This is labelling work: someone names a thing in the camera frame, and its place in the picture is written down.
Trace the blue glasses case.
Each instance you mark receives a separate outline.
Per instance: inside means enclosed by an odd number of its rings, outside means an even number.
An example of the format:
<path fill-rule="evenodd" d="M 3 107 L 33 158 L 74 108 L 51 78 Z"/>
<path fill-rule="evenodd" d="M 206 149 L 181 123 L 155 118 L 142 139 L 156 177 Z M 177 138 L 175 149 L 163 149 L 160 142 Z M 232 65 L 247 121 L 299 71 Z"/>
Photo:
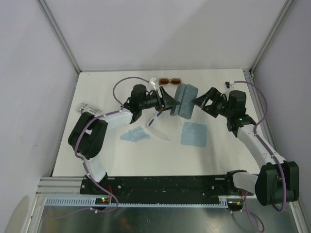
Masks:
<path fill-rule="evenodd" d="M 198 88 L 191 84 L 181 84 L 177 87 L 174 99 L 179 102 L 170 111 L 170 116 L 179 116 L 184 119 L 190 120 L 194 104 L 192 101 L 197 98 Z"/>

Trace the blue cleaning cloth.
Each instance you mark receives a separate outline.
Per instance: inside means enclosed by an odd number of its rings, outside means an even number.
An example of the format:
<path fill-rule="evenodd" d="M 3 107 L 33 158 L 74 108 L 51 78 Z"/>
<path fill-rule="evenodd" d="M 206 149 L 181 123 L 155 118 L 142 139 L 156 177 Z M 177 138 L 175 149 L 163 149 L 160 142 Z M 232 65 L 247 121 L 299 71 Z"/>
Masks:
<path fill-rule="evenodd" d="M 138 126 L 120 136 L 121 140 L 138 142 L 145 139 L 150 139 L 151 137 L 144 131 L 141 126 Z"/>
<path fill-rule="evenodd" d="M 181 133 L 182 145 L 204 148 L 207 145 L 207 125 L 185 122 Z"/>

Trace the white frame sunglasses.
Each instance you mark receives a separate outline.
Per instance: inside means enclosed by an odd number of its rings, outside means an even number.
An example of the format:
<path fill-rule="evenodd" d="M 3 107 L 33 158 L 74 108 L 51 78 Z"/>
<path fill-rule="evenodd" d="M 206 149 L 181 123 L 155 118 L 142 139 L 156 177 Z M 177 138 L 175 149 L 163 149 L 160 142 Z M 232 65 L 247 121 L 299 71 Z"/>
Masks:
<path fill-rule="evenodd" d="M 158 112 L 146 124 L 146 129 L 157 139 L 175 144 L 180 143 L 182 127 L 182 118 L 171 116 L 170 112 Z"/>

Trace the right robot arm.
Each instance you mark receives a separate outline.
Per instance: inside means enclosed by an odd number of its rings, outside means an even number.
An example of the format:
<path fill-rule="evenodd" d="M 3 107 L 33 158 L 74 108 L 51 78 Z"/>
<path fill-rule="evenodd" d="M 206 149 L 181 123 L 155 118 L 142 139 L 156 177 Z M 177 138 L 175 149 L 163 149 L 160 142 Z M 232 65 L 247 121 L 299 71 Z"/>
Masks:
<path fill-rule="evenodd" d="M 232 90 L 226 96 L 212 87 L 192 102 L 212 117 L 224 116 L 228 131 L 246 146 L 260 168 L 258 175 L 245 170 L 228 172 L 232 177 L 224 182 L 228 194 L 235 195 L 241 189 L 248 191 L 263 206 L 298 200 L 299 166 L 286 161 L 259 135 L 255 121 L 246 113 L 245 92 Z"/>

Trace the crumpled blue cleaning cloth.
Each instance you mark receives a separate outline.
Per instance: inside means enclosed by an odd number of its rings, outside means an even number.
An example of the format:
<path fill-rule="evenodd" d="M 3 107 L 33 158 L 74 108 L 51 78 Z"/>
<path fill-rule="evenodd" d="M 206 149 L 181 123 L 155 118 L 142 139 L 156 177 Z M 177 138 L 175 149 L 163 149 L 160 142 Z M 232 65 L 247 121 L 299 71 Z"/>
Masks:
<path fill-rule="evenodd" d="M 138 126 L 120 136 L 121 140 L 138 142 L 145 139 L 150 139 L 151 137 L 144 131 L 141 126 Z"/>

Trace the brown sunglasses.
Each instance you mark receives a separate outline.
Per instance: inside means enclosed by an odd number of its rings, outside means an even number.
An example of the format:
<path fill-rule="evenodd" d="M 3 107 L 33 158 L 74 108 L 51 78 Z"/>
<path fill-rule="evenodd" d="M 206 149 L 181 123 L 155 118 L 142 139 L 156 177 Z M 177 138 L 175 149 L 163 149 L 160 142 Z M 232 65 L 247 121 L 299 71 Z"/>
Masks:
<path fill-rule="evenodd" d="M 158 85 L 167 85 L 167 84 L 172 84 L 172 85 L 181 85 L 182 84 L 182 79 L 181 78 L 159 78 L 158 79 Z"/>

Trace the aluminium frame rail front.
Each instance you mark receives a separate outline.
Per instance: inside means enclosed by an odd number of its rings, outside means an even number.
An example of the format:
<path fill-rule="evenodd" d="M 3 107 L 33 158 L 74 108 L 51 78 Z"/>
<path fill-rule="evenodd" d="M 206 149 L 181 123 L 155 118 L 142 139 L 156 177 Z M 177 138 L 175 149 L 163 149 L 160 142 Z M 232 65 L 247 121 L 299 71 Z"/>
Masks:
<path fill-rule="evenodd" d="M 42 177 L 36 194 L 39 196 L 80 195 L 82 177 Z"/>

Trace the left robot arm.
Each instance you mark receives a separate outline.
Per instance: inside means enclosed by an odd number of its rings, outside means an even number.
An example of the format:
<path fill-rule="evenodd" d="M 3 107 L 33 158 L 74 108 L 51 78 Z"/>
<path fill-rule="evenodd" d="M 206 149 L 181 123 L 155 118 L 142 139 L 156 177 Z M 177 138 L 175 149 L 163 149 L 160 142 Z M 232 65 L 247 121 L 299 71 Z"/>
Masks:
<path fill-rule="evenodd" d="M 99 153 L 109 130 L 136 122 L 145 109 L 155 108 L 163 112 L 179 104 L 180 101 L 170 96 L 163 87 L 148 92 L 146 86 L 137 84 L 119 110 L 98 116 L 82 113 L 69 135 L 68 144 L 92 180 L 90 188 L 97 194 L 107 190 L 107 181 L 104 180 L 106 170 Z"/>

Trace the right aluminium corner post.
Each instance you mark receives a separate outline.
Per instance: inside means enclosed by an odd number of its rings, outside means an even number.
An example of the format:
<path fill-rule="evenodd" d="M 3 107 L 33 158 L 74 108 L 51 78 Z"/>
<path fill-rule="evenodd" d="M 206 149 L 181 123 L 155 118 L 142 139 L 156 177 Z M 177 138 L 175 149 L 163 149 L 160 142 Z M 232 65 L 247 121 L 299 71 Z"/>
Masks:
<path fill-rule="evenodd" d="M 285 23 L 289 13 L 293 9 L 296 4 L 296 0 L 286 0 L 278 13 L 276 20 L 274 21 L 266 39 L 264 40 L 263 45 L 261 46 L 258 54 L 255 57 L 254 62 L 252 63 L 251 67 L 249 68 L 249 72 L 253 74 L 256 69 L 258 68 L 259 64 L 261 63 L 262 59 L 264 58 L 265 54 L 267 53 L 269 47 L 272 45 L 275 37 L 279 33 L 281 27 Z"/>

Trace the left aluminium corner post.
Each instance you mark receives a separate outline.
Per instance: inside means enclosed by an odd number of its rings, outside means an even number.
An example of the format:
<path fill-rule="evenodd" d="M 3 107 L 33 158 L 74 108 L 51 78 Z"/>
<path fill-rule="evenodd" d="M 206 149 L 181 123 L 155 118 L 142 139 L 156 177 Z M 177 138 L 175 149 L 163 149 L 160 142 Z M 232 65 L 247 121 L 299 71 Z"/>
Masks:
<path fill-rule="evenodd" d="M 47 2 L 45 0 L 36 0 L 36 3 L 38 4 L 41 12 L 43 13 L 47 23 L 49 24 L 52 32 L 54 33 L 60 47 L 62 48 L 63 52 L 65 53 L 66 57 L 68 58 L 70 64 L 74 68 L 75 72 L 79 74 L 81 72 L 81 69 L 65 39 L 63 36 L 63 33 L 61 32 L 61 29 L 58 25 L 58 23 L 55 20 L 55 17 L 53 16 L 52 11 L 50 10 Z"/>

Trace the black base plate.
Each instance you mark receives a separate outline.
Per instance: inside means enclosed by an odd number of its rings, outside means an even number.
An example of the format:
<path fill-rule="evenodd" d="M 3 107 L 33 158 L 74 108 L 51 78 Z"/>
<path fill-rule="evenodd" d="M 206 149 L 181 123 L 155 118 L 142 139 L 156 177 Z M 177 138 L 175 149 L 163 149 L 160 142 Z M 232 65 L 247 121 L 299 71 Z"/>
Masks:
<path fill-rule="evenodd" d="M 232 187 L 226 175 L 106 176 L 98 186 L 84 177 L 80 194 L 103 195 L 102 188 L 112 192 L 121 204 L 218 204 L 219 196 L 245 194 L 245 191 Z"/>

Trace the newspaper print pouch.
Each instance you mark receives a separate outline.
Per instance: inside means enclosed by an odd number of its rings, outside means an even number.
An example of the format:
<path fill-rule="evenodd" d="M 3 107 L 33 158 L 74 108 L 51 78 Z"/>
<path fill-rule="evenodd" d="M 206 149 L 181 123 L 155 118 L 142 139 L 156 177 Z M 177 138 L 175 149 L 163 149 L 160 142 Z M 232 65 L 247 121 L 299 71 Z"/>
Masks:
<path fill-rule="evenodd" d="M 85 113 L 85 112 L 88 112 L 95 116 L 103 114 L 102 109 L 98 108 L 97 106 L 93 106 L 91 104 L 84 103 L 84 102 L 78 104 L 78 106 L 76 107 L 76 110 L 80 114 Z"/>

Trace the aluminium corner post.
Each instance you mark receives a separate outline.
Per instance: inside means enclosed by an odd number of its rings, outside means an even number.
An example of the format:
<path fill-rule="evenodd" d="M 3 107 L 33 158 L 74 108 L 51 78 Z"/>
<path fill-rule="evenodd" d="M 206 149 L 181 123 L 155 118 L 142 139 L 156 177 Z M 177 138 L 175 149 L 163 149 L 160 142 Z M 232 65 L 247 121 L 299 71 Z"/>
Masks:
<path fill-rule="evenodd" d="M 278 13 L 276 20 L 274 21 L 266 39 L 264 40 L 263 45 L 261 46 L 258 54 L 255 57 L 254 62 L 252 63 L 251 67 L 249 68 L 249 72 L 253 74 L 256 69 L 258 68 L 259 64 L 261 63 L 262 59 L 264 58 L 265 54 L 267 53 L 269 47 L 272 45 L 275 37 L 279 33 L 281 27 L 285 23 L 289 13 L 293 9 L 296 4 L 296 0 L 286 0 Z"/>
<path fill-rule="evenodd" d="M 54 33 L 60 47 L 62 48 L 63 52 L 65 53 L 66 57 L 68 58 L 70 64 L 74 68 L 75 72 L 79 74 L 81 72 L 81 69 L 65 39 L 63 36 L 63 33 L 61 32 L 61 29 L 58 25 L 58 23 L 55 20 L 55 17 L 53 16 L 52 11 L 50 10 L 47 2 L 45 0 L 36 0 L 36 3 L 38 4 L 41 12 L 43 13 L 47 23 L 49 24 L 52 32 Z"/>

